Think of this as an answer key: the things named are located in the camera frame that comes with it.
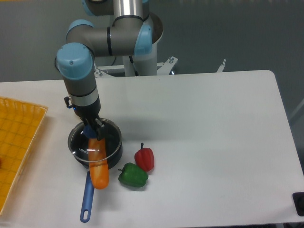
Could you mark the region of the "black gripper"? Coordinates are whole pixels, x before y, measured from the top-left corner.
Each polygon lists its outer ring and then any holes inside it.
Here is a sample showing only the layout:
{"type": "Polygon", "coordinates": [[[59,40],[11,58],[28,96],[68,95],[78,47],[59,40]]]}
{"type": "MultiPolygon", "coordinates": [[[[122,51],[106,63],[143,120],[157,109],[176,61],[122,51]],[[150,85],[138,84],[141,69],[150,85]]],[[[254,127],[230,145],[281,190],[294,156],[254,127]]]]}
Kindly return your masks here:
{"type": "Polygon", "coordinates": [[[79,116],[84,124],[84,129],[89,130],[90,129],[90,124],[89,121],[90,119],[93,119],[92,121],[92,129],[94,130],[96,134],[96,139],[98,141],[102,140],[106,136],[106,127],[104,123],[99,119],[99,112],[101,109],[100,105],[100,99],[97,98],[96,101],[94,101],[92,104],[87,105],[87,106],[78,106],[76,104],[71,103],[71,99],[66,96],[64,98],[66,107],[68,109],[73,109],[75,114],[79,116]]]}

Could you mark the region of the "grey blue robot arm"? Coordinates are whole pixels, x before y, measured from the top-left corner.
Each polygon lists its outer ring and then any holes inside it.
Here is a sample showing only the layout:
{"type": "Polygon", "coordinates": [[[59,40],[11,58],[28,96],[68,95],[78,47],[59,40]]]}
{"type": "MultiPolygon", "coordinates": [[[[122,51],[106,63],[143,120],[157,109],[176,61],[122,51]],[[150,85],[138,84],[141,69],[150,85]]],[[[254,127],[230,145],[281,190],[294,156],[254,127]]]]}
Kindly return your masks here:
{"type": "Polygon", "coordinates": [[[95,80],[95,58],[106,56],[142,56],[152,52],[152,28],[147,0],[84,0],[84,9],[93,16],[114,15],[112,26],[96,28],[90,21],[71,23],[66,43],[55,59],[68,97],[67,108],[88,126],[87,137],[101,140],[106,130],[100,117],[100,99],[95,80]]]}

